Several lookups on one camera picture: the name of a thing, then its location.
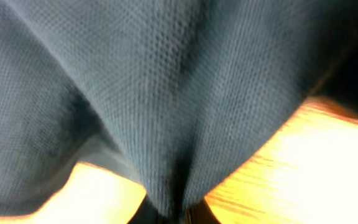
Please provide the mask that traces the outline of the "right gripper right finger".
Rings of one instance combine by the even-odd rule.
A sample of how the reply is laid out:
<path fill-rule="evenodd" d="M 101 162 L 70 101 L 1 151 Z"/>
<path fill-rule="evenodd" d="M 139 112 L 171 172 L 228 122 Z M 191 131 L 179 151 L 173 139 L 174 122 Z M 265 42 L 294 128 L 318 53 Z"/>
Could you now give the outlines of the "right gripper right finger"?
<path fill-rule="evenodd" d="M 184 216 L 184 224 L 220 224 L 221 222 L 215 217 L 209 208 L 206 200 L 203 199 L 197 204 L 190 207 Z"/>

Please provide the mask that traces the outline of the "blue polo shirt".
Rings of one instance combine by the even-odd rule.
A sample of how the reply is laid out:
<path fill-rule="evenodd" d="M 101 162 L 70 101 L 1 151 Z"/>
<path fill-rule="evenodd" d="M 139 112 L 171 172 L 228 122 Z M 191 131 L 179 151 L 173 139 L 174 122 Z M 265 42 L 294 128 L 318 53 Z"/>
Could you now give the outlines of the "blue polo shirt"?
<path fill-rule="evenodd" d="M 179 217 L 314 94 L 358 112 L 358 1 L 0 1 L 0 216 L 92 139 Z"/>

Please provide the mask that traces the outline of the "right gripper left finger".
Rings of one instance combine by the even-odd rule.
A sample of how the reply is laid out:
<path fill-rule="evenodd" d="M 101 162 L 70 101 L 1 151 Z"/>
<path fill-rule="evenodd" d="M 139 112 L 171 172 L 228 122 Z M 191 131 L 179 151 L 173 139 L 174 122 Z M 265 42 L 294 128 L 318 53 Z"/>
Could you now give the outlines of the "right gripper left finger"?
<path fill-rule="evenodd" d="M 162 217 L 146 196 L 128 224 L 161 224 Z"/>

